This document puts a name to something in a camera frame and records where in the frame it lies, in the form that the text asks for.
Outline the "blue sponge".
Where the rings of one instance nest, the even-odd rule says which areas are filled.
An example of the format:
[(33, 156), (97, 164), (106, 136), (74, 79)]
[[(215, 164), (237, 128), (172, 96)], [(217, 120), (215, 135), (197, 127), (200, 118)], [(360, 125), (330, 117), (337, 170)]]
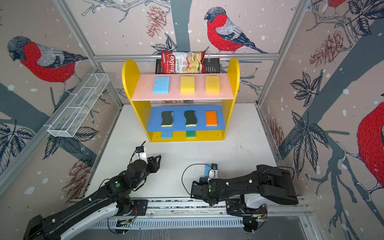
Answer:
[(210, 179), (210, 171), (212, 169), (212, 165), (211, 164), (205, 164), (205, 168), (204, 168), (204, 178), (205, 179)]
[(170, 77), (155, 77), (153, 94), (168, 94)]
[(173, 132), (172, 131), (161, 132), (161, 139), (172, 139), (172, 138), (173, 138)]

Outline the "dark green wavy sponge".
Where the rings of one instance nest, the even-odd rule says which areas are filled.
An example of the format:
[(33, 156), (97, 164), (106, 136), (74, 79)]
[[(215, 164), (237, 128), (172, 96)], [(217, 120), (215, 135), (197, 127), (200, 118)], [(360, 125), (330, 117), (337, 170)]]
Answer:
[(197, 117), (195, 114), (195, 111), (188, 110), (184, 113), (185, 119), (186, 119), (186, 127), (194, 127), (197, 125)]
[(173, 111), (163, 111), (161, 127), (172, 127), (173, 122)]

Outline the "orange sponge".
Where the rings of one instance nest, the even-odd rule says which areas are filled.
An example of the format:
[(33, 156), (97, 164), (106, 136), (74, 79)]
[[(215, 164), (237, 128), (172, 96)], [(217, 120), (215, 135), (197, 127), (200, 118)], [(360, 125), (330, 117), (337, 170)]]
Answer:
[(218, 125), (217, 112), (216, 111), (206, 111), (206, 126), (216, 127)]

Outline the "yellow sponge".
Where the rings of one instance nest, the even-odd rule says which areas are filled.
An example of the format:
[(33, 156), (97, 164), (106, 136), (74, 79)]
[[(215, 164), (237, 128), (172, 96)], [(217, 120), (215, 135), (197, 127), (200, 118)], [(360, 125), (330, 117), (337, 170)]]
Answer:
[(221, 91), (219, 76), (206, 76), (206, 94), (219, 94)]
[(181, 94), (194, 94), (195, 93), (195, 77), (193, 76), (181, 77), (180, 91), (181, 91)]

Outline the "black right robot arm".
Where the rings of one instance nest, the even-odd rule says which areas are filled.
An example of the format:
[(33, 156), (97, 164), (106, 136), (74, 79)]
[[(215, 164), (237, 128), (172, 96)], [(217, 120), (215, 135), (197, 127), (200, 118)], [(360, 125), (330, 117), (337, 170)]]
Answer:
[(294, 206), (299, 203), (289, 167), (258, 165), (257, 170), (232, 179), (204, 178), (192, 183), (190, 197), (213, 207), (225, 202), (235, 217), (267, 216), (267, 203)]

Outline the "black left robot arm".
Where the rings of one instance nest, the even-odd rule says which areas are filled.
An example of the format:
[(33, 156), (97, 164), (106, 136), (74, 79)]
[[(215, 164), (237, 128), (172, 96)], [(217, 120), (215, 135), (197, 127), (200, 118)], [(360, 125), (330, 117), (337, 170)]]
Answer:
[(71, 240), (101, 220), (114, 216), (145, 214), (146, 201), (133, 201), (131, 192), (140, 189), (149, 174), (156, 173), (161, 156), (136, 160), (118, 175), (102, 181), (100, 187), (76, 204), (48, 217), (33, 217), (25, 240)]

